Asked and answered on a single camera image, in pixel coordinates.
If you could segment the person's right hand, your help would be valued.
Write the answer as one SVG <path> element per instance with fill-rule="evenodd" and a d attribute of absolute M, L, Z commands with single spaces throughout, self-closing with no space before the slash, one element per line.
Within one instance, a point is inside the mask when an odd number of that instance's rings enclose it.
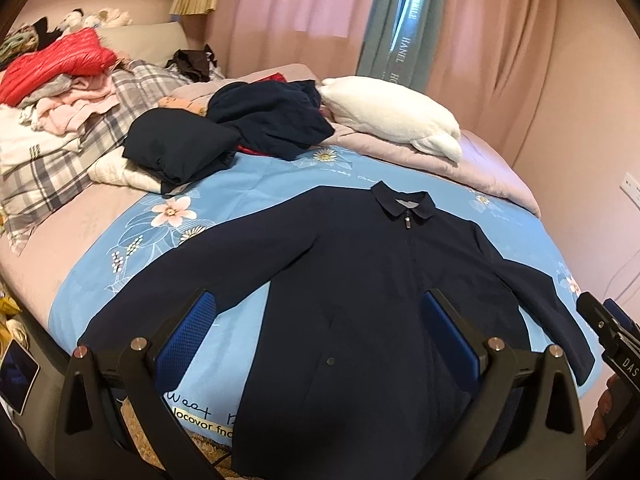
<path fill-rule="evenodd" d="M 620 378 L 614 374 L 606 382 L 606 389 L 601 394 L 596 410 L 592 415 L 589 427 L 585 432 L 585 446 L 593 448 L 606 437 L 606 423 L 604 416 L 607 415 L 613 406 L 612 387 Z"/>

